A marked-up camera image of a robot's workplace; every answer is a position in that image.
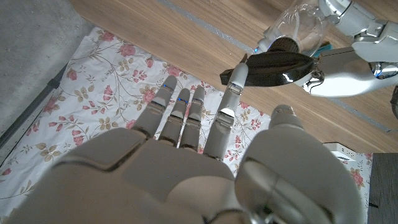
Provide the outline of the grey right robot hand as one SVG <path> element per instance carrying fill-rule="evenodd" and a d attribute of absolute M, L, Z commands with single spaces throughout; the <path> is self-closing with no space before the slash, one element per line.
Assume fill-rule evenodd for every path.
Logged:
<path fill-rule="evenodd" d="M 247 75 L 245 63 L 233 70 L 202 154 L 202 88 L 180 92 L 154 138 L 177 84 L 169 77 L 132 128 L 61 157 L 9 223 L 364 223 L 350 172 L 290 106 L 275 108 L 237 173 L 222 161 Z"/>

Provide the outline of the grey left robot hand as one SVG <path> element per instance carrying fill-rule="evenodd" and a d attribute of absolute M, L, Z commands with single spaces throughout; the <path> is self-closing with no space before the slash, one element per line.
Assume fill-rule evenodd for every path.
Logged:
<path fill-rule="evenodd" d="M 264 31 L 254 53 L 267 52 L 277 39 L 286 37 L 297 44 L 299 53 L 314 56 L 330 24 L 351 38 L 350 47 L 323 51 L 306 75 L 283 75 L 285 84 L 327 98 L 397 84 L 397 22 L 377 19 L 355 1 L 294 1 Z"/>

